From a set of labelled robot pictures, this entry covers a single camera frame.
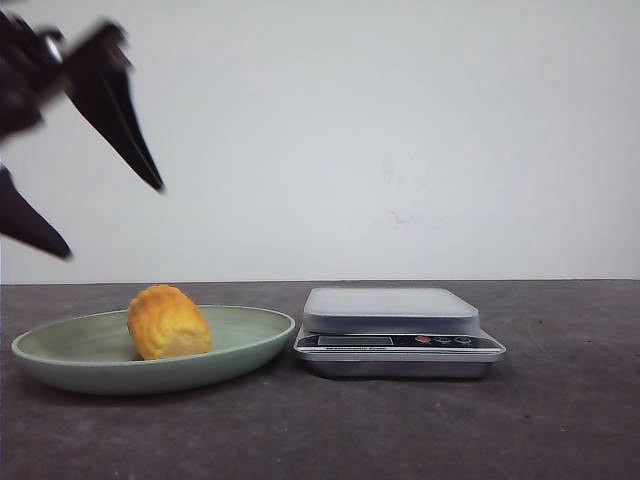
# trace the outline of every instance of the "plate rim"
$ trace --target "plate rim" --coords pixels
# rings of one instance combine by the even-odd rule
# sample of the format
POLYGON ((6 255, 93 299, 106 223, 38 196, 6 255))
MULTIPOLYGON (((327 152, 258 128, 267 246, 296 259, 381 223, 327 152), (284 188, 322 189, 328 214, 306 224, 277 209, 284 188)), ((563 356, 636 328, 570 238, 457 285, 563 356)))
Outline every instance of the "plate rim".
POLYGON ((153 359, 153 360, 138 360, 138 361, 122 360, 122 361, 108 361, 108 362, 54 360, 54 359, 47 359, 47 358, 44 358, 44 357, 40 357, 40 356, 32 355, 30 353, 26 353, 26 352, 24 352, 22 349, 20 349, 18 347, 18 343, 20 342, 20 340, 22 340, 27 335, 30 335, 30 334, 32 334, 34 332, 39 331, 39 330, 50 328, 53 325, 57 325, 57 324, 60 324, 60 323, 71 322, 71 321, 74 321, 74 320, 80 320, 82 318, 99 317, 99 316, 102 316, 102 315, 110 315, 110 314, 114 314, 114 313, 124 313, 124 314, 126 314, 126 312, 127 312, 127 310, 112 310, 112 311, 109 311, 109 312, 98 312, 98 313, 92 313, 92 314, 89 314, 89 315, 79 315, 79 316, 76 316, 76 317, 55 320, 53 322, 49 322, 49 323, 46 323, 44 325, 40 325, 38 327, 32 328, 31 330, 27 330, 26 332, 18 335, 16 338, 13 339, 13 341, 11 342, 11 351, 16 357, 18 357, 18 358, 20 358, 22 360, 28 360, 29 362, 43 364, 43 365, 53 365, 53 366, 63 366, 63 367, 86 367, 86 368, 104 368, 104 367, 140 368, 140 366, 142 366, 142 365, 162 365, 162 364, 167 364, 167 363, 179 363, 179 362, 196 361, 198 359, 204 359, 204 358, 208 358, 208 357, 212 357, 213 358, 213 357, 216 357, 216 356, 219 356, 219 355, 223 355, 223 354, 227 354, 227 353, 231 353, 231 352, 242 351, 242 350, 245 350, 245 349, 248 349, 248 348, 257 347, 259 345, 275 342, 275 341, 281 339, 282 337, 288 336, 289 334, 291 334, 291 332, 293 331, 293 329, 295 328, 295 325, 296 325, 295 320, 290 315, 288 315, 286 313, 283 313, 283 312, 279 312, 277 310, 271 310, 271 309, 268 309, 268 308, 248 307, 248 306, 245 306, 245 305, 222 305, 222 304, 198 304, 198 307, 233 308, 233 309, 257 310, 257 311, 261 311, 261 312, 275 313, 275 314, 277 314, 279 316, 282 316, 285 319, 289 320, 289 326, 285 330, 283 330, 282 332, 278 333, 277 335, 274 335, 272 337, 266 338, 264 340, 259 340, 257 342, 247 343, 246 345, 242 345, 241 347, 226 348, 226 349, 223 349, 223 350, 211 351, 211 352, 206 352, 206 353, 198 353, 198 354, 194 354, 194 355, 183 355, 183 356, 180 356, 180 357, 157 358, 157 359, 153 359))

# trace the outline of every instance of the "green plate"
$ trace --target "green plate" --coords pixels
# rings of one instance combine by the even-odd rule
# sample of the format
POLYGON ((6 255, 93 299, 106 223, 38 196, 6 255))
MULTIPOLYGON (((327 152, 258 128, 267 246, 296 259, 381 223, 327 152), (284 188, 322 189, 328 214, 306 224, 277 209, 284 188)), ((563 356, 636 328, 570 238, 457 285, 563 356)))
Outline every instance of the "green plate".
POLYGON ((139 395, 208 385, 267 363, 287 343, 295 322, 250 307, 201 305, 213 337, 211 352, 142 360, 126 326, 126 311, 100 313, 38 327, 17 337, 13 353, 38 380, 73 392, 139 395))

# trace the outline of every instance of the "digital scale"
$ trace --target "digital scale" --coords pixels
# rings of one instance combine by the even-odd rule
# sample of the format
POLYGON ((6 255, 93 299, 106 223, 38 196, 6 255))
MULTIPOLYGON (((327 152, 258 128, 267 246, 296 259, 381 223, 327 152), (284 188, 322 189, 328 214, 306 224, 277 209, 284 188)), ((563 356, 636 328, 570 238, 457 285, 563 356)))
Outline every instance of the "digital scale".
POLYGON ((313 289, 294 349, 325 377, 478 378, 506 351, 441 288, 313 289))

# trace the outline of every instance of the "white wall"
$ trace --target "white wall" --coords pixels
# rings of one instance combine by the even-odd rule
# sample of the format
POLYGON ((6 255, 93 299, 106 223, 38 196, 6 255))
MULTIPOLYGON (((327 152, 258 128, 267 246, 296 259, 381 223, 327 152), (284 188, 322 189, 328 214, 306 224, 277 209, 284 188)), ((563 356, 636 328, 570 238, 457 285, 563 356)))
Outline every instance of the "white wall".
POLYGON ((5 283, 640 278, 640 2, 26 2, 130 33, 158 196, 69 102, 3 160, 75 253, 5 283))

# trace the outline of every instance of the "scale platform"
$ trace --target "scale platform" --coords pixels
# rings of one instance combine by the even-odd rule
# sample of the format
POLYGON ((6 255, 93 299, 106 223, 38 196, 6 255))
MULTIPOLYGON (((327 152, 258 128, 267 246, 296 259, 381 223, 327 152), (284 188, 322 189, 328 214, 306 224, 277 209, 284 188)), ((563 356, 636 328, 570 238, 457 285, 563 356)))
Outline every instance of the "scale platform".
POLYGON ((506 351, 439 288, 314 289, 294 349, 325 377, 478 378, 506 351))

